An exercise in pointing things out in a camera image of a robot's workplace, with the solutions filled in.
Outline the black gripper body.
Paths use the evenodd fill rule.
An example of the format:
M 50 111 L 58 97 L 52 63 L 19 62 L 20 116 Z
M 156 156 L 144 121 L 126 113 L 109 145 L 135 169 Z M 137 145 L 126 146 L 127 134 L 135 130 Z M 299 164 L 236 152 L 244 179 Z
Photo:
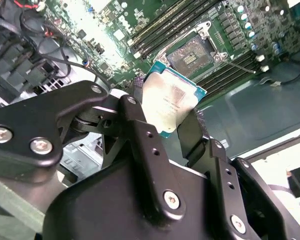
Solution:
M 171 163 L 186 213 L 163 221 L 151 203 L 134 165 L 116 163 L 60 193 L 48 208 L 45 240 L 228 240 L 205 176 Z

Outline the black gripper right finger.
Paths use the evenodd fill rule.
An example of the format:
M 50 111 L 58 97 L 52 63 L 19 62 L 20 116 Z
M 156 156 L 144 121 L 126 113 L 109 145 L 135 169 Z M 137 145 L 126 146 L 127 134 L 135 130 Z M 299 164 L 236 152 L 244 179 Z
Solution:
M 191 110 L 177 134 L 187 167 L 208 178 L 206 217 L 216 240 L 300 240 L 300 224 L 249 162 L 227 157 L 203 114 Z

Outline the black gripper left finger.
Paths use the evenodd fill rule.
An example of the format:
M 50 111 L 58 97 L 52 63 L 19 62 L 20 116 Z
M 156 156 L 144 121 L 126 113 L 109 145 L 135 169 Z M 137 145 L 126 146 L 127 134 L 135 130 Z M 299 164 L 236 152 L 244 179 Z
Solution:
M 159 140 L 141 104 L 115 98 L 91 81 L 80 81 L 0 108 L 0 177 L 44 183 L 56 172 L 64 146 L 86 131 L 74 121 L 96 123 L 96 131 L 130 144 L 139 172 L 141 205 L 151 220 L 181 220 L 186 204 Z

